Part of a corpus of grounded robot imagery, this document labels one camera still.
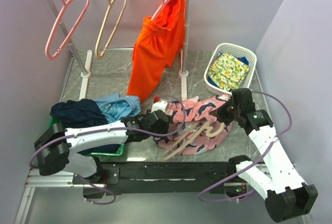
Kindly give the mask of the pink patterned shorts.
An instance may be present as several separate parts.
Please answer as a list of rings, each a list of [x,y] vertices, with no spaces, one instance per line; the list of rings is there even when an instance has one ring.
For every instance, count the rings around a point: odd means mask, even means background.
[[[191,99],[182,101],[181,103],[177,100],[171,101],[166,109],[166,114],[173,116],[173,122],[181,122],[182,129],[185,129],[189,123],[193,122],[205,122],[212,124],[216,122],[216,118],[209,117],[209,112],[215,109],[217,106],[216,100],[228,100],[230,96],[227,94],[222,94],[220,96],[213,96],[205,100],[200,100],[198,96],[195,96]]]

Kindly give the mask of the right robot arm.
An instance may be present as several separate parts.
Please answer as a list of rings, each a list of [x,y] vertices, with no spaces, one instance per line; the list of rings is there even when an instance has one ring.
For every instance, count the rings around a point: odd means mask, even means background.
[[[231,98],[215,111],[215,115],[226,124],[237,122],[257,147],[260,157],[256,161],[245,155],[229,159],[227,177],[203,190],[199,197],[229,180],[242,179],[263,198],[274,222],[307,215],[318,191],[296,171],[269,114],[256,109],[252,94],[249,88],[233,90]]]

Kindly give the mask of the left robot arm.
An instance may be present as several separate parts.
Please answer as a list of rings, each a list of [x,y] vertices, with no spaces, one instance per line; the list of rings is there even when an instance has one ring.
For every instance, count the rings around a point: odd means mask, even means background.
[[[58,172],[70,172],[95,184],[102,180],[103,170],[97,158],[83,156],[82,151],[105,145],[122,145],[141,142],[151,136],[166,137],[171,116],[155,110],[140,117],[128,117],[111,124],[89,128],[64,128],[55,123],[34,143],[35,153],[30,167],[39,170],[41,176]]]

